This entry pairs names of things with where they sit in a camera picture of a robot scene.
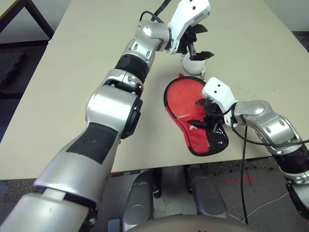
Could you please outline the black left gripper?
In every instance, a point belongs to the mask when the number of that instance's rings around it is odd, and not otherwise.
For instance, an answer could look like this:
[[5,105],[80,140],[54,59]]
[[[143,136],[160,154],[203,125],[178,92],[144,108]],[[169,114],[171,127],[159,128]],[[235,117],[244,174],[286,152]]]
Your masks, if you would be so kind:
[[197,41],[196,34],[206,33],[208,30],[202,24],[196,24],[194,26],[189,26],[184,32],[180,40],[180,54],[186,55],[188,52],[190,54],[190,60],[206,60],[214,56],[214,53],[209,51],[202,51],[196,53],[194,42]]

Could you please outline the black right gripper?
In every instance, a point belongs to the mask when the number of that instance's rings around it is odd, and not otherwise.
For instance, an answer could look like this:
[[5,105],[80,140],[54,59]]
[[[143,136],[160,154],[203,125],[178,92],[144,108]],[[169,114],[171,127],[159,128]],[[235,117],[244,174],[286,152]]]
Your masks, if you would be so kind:
[[[213,102],[210,98],[207,99],[199,99],[196,101],[196,104],[205,105],[205,112],[207,122],[211,124],[210,129],[215,132],[217,128],[221,125],[225,124],[224,116],[222,115],[222,111],[220,107]],[[208,124],[206,122],[202,122],[200,120],[191,119],[190,124],[196,128],[207,128]]]

